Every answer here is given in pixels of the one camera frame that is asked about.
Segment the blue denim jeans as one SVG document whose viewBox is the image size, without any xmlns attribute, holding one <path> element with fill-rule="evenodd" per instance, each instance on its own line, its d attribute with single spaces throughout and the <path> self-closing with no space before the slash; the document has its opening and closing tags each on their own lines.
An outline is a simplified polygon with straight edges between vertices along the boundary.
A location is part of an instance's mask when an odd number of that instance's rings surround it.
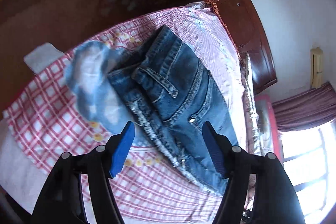
<svg viewBox="0 0 336 224">
<path fill-rule="evenodd" d="M 212 74 L 167 26 L 160 27 L 108 81 L 145 134 L 185 178 L 204 191 L 223 194 L 219 174 L 202 137 L 210 122 L 238 142 L 227 104 Z"/>
</svg>

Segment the pink checked bed sheet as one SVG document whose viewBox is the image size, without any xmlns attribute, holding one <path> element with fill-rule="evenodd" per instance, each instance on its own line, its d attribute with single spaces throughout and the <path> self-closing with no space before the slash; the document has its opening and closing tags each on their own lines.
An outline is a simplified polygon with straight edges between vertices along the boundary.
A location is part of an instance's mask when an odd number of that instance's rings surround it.
<svg viewBox="0 0 336 224">
<path fill-rule="evenodd" d="M 21 168 L 32 165 L 37 175 L 46 176 L 61 153 L 87 153 L 132 119 L 110 86 L 108 73 L 129 60 L 161 26 L 168 26 L 212 74 L 238 143 L 246 146 L 240 54 L 218 9 L 198 2 L 140 16 L 53 61 L 3 112 L 23 159 L 3 160 L 1 179 L 27 209 L 37 199 L 37 179 L 19 174 Z M 110 184 L 127 223 L 210 223 L 221 203 L 220 196 L 185 178 L 140 127 L 122 171 Z"/>
</svg>

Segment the floral beige quilt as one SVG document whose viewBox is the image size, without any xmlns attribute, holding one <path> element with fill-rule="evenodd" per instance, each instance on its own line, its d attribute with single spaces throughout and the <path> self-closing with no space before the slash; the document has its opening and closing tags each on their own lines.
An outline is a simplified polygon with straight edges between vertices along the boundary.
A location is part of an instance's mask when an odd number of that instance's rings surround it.
<svg viewBox="0 0 336 224">
<path fill-rule="evenodd" d="M 263 148 L 261 145 L 260 131 L 258 128 L 259 115 L 257 113 L 254 100 L 252 64 L 248 53 L 243 53 L 241 57 L 240 71 L 241 82 L 244 87 L 243 107 L 247 131 L 247 152 L 254 155 L 262 156 Z"/>
</svg>

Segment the maroon curtain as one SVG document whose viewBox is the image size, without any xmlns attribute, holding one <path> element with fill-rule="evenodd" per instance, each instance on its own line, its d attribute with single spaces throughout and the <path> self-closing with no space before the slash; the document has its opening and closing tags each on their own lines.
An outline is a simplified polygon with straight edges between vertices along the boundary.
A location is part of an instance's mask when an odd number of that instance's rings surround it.
<svg viewBox="0 0 336 224">
<path fill-rule="evenodd" d="M 300 131 L 335 119 L 335 90 L 329 82 L 272 104 L 280 132 Z"/>
</svg>

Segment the dark wooden headboard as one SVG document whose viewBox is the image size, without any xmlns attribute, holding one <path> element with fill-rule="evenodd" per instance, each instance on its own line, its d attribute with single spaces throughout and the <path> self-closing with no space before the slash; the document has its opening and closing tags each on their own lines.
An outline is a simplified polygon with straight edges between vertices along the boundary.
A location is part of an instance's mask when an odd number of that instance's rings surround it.
<svg viewBox="0 0 336 224">
<path fill-rule="evenodd" d="M 256 94 L 277 82 L 272 52 L 260 17 L 251 0 L 210 0 L 218 8 L 223 23 L 239 53 L 248 53 Z"/>
</svg>

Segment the window with dark frame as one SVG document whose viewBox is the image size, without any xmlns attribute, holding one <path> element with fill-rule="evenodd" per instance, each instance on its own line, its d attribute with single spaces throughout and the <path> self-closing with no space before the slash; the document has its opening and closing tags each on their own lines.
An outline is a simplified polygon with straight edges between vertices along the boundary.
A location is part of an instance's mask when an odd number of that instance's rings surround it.
<svg viewBox="0 0 336 224">
<path fill-rule="evenodd" d="M 335 121 L 280 135 L 283 166 L 306 223 L 320 223 L 335 204 Z"/>
</svg>

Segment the pink bed guard rail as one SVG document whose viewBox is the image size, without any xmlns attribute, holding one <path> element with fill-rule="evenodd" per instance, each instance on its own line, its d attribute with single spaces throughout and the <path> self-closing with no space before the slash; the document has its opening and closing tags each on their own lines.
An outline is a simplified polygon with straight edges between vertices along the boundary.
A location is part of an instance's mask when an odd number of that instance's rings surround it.
<svg viewBox="0 0 336 224">
<path fill-rule="evenodd" d="M 258 128 L 261 143 L 261 153 L 274 153 L 280 162 L 283 162 L 282 147 L 276 124 L 276 118 L 270 97 L 266 94 L 255 97 L 257 114 L 259 115 Z"/>
</svg>

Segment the beige wall air conditioner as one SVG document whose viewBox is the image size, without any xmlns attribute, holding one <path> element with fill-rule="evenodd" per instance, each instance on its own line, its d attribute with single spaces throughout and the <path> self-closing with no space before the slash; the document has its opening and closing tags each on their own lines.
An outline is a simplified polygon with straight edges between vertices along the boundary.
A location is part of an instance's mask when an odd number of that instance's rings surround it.
<svg viewBox="0 0 336 224">
<path fill-rule="evenodd" d="M 311 88 L 320 88 L 323 82 L 323 50 L 320 47 L 310 50 L 311 59 Z"/>
</svg>

